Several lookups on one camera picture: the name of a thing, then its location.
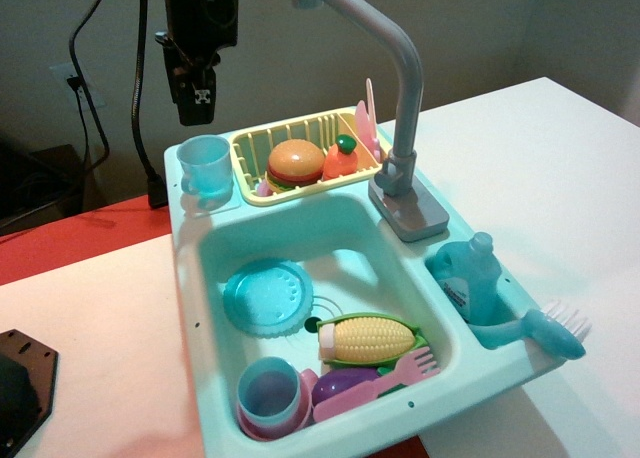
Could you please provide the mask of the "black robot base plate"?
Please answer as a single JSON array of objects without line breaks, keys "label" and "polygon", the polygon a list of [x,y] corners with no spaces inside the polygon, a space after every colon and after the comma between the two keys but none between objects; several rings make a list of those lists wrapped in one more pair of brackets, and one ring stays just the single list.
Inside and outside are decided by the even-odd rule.
[{"label": "black robot base plate", "polygon": [[11,329],[1,333],[1,456],[15,457],[50,416],[59,353]]}]

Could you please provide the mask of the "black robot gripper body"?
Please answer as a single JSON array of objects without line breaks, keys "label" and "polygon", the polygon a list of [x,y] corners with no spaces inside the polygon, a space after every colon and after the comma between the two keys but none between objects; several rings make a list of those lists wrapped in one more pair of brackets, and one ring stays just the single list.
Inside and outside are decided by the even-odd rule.
[{"label": "black robot gripper body", "polygon": [[155,40],[163,49],[172,100],[176,103],[178,76],[214,68],[221,50],[238,39],[238,0],[164,0],[167,29]]}]

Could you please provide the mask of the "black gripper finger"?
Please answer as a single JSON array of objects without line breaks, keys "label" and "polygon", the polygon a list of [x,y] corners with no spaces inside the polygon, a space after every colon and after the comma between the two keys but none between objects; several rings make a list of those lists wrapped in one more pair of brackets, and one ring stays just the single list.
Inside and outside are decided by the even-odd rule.
[{"label": "black gripper finger", "polygon": [[210,124],[214,119],[217,82],[212,68],[178,76],[176,105],[183,126]]}]

